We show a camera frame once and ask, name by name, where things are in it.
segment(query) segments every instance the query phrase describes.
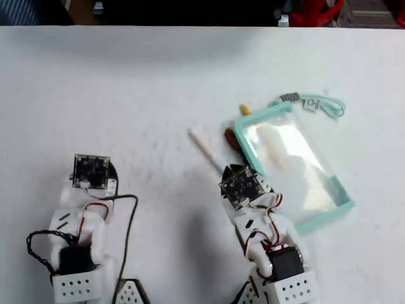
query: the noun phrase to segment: yellow object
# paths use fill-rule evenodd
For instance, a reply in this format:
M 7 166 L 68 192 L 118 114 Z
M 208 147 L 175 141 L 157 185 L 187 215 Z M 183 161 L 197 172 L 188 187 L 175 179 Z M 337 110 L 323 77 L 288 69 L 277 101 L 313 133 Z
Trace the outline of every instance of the yellow object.
M 241 104 L 239 106 L 239 109 L 240 109 L 240 112 L 242 113 L 243 116 L 251 114 L 251 111 L 249 110 L 249 108 L 245 104 Z

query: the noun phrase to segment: brown object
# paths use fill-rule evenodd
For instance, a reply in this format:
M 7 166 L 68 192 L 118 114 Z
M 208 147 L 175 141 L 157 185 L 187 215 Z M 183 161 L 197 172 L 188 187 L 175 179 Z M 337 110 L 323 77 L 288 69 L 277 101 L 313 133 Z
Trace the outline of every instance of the brown object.
M 74 24 L 77 25 L 98 25 L 99 22 L 93 15 L 94 0 L 72 0 L 69 6 L 69 15 Z
M 236 139 L 234 131 L 232 129 L 227 128 L 223 135 L 227 139 L 227 142 L 229 143 L 229 146 L 232 149 L 234 149 L 236 152 L 238 152 L 238 154 L 242 157 L 243 162 L 245 164 L 248 164 L 246 156 L 243 153 L 242 148 L 240 147 L 240 144 L 239 144 L 238 140 Z

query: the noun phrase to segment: light blue lanyard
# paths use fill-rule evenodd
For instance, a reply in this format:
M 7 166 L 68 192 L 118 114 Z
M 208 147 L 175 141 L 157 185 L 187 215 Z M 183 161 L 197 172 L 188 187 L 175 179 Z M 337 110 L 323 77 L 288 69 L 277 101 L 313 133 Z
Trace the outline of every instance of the light blue lanyard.
M 305 107 L 305 104 L 309 100 L 314 100 L 318 102 L 319 107 L 330 117 L 333 119 L 337 119 L 344 115 L 346 110 L 346 105 L 343 101 L 337 98 L 326 97 L 322 95 L 315 95 L 315 94 L 298 94 L 298 93 L 290 93 L 284 94 L 274 99 L 269 106 L 276 105 L 278 103 L 282 103 L 283 101 L 302 101 Z

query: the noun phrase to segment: white table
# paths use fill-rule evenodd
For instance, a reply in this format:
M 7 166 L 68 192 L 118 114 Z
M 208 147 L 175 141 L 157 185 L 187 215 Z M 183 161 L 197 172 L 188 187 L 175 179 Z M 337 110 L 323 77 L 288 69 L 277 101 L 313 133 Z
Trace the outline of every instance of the white table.
M 0 28 L 0 302 L 52 301 L 25 238 L 49 224 L 73 154 L 93 153 L 140 198 L 124 276 L 151 303 L 229 303 L 249 265 L 187 128 L 235 162 L 222 132 L 238 104 L 298 91 L 347 103 L 338 122 L 296 105 L 357 204 L 306 238 L 324 303 L 405 303 L 404 70 L 400 30 Z

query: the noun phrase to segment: floor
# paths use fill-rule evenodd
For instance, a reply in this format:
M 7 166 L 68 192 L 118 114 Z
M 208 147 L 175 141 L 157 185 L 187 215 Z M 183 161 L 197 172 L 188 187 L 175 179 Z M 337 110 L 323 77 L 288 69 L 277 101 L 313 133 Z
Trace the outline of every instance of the floor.
M 340 27 L 400 29 L 394 15 L 400 0 L 346 0 L 338 24 Z

